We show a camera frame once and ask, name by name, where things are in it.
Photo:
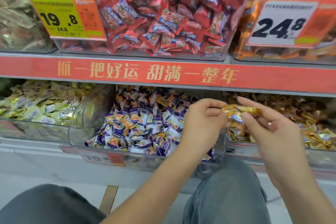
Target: candy bin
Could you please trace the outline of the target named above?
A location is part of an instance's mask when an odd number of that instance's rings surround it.
[[[107,42],[56,40],[62,52],[224,60],[246,0],[96,0]]]
[[[0,0],[0,51],[47,53],[54,49],[29,0]]]
[[[303,22],[302,27],[295,28],[295,23],[300,22],[295,18],[292,22],[292,24],[289,25],[289,30],[287,32],[289,33],[289,37],[291,32],[293,32],[293,29],[301,29],[305,25],[309,28],[305,28],[302,31],[305,32],[306,35],[309,35],[310,32],[324,32],[324,29],[327,28],[325,31],[325,36],[321,39],[321,41],[314,46],[305,47],[301,46],[299,48],[296,48],[294,45],[292,47],[285,47],[283,46],[279,41],[278,46],[275,45],[267,45],[267,44],[261,44],[261,45],[248,45],[247,41],[249,37],[252,34],[252,30],[255,27],[255,24],[258,22],[258,17],[261,14],[261,8],[263,7],[263,1],[264,0],[249,0],[247,2],[246,9],[241,17],[241,20],[238,25],[237,33],[240,33],[240,39],[239,43],[236,45],[235,48],[232,48],[231,53],[233,56],[238,60],[243,61],[270,61],[270,62],[281,62],[281,63],[313,63],[313,64],[335,64],[336,58],[335,58],[335,47],[336,47],[336,20],[331,17],[331,15],[323,15],[321,16],[315,16],[313,18],[309,19],[309,16],[306,18],[305,9],[302,11],[302,17],[298,17],[299,20]],[[327,12],[328,5],[335,5],[336,0],[333,0],[331,3],[320,3],[320,6],[326,7],[325,11],[323,13]],[[295,12],[295,9],[302,9],[302,6],[300,5],[302,2],[297,2],[296,7],[294,7],[293,12]],[[283,10],[284,13],[290,13],[290,11],[287,11],[286,9]],[[268,31],[265,30],[265,32],[269,32],[272,34],[277,34],[280,31],[272,31],[273,28],[280,29],[281,25],[277,27],[277,23],[272,25]],[[278,39],[287,38],[287,35],[278,35]]]
[[[78,130],[95,119],[104,85],[28,80],[11,90],[0,101],[1,137],[66,143],[70,125]]]
[[[87,119],[80,129],[69,127],[70,144],[79,150],[107,154],[114,165],[154,171],[178,146],[184,114],[200,97],[172,88],[118,85],[116,89],[105,89],[100,117]],[[225,140],[223,129],[194,177],[207,178],[221,165]]]

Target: shelf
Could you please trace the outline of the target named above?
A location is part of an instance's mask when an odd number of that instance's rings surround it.
[[[0,76],[336,97],[336,65],[0,53]]]

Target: floor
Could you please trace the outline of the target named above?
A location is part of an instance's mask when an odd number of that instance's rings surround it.
[[[19,193],[37,186],[39,184],[45,183],[54,183],[61,186],[68,186],[82,196],[84,196],[92,205],[99,208],[105,191],[107,189],[106,186],[94,185],[94,184],[78,184],[78,183],[55,183],[54,181],[50,181],[48,179],[43,178],[32,178],[32,177],[23,177],[17,175],[8,175],[0,173],[0,209],[6,205],[11,199],[13,199]],[[121,188],[117,189],[115,194],[115,198],[113,201],[113,205],[111,210],[115,209],[119,206],[129,195],[134,192],[134,189],[130,188]],[[179,194],[176,201],[170,208],[169,214],[167,215],[164,224],[180,224],[182,223],[183,217],[183,207],[186,201],[189,198],[189,194]],[[268,195],[271,198],[271,201],[267,204],[269,213],[271,216],[272,224],[290,224],[292,223],[288,212],[283,204],[283,201],[276,195]]]

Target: gray pants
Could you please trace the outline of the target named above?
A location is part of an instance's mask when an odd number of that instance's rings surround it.
[[[99,224],[105,217],[74,190],[52,184],[26,190],[0,210],[1,224]],[[241,160],[227,157],[223,166],[203,180],[189,198],[183,223],[271,224],[271,221],[265,193],[253,170]]]

